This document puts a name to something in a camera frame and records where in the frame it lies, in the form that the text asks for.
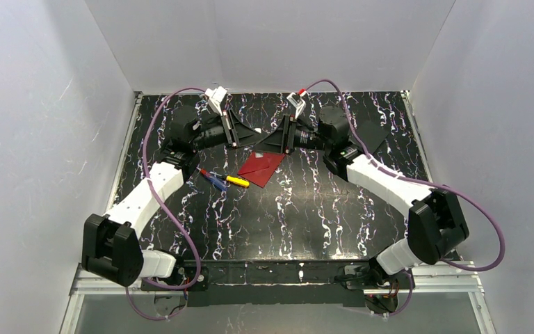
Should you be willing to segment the red envelope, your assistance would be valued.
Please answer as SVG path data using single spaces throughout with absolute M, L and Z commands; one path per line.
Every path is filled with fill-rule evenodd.
M 269 152 L 251 152 L 245 163 L 238 170 L 237 175 L 249 182 L 264 188 L 277 170 L 284 154 Z

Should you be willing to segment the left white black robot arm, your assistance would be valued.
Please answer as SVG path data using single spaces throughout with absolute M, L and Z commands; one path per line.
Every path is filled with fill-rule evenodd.
M 157 161 L 121 202 L 105 214 L 91 214 L 84 223 L 81 266 L 117 283 L 139 278 L 169 278 L 178 259 L 166 250 L 143 250 L 139 238 L 151 218 L 196 171 L 200 151 L 218 145 L 241 148 L 261 139 L 231 111 L 199 116 L 192 106 L 176 110 Z

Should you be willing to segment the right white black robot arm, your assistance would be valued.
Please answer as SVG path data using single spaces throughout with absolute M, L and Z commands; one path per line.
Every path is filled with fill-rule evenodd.
M 350 129 L 340 108 L 325 107 L 315 128 L 286 116 L 254 148 L 278 154 L 289 154 L 296 148 L 321 150 L 331 173 L 365 188 L 403 215 L 407 236 L 369 260 L 369 269 L 379 277 L 442 260 L 469 236 L 457 196 L 400 180 L 396 171 L 363 152 L 350 137 Z

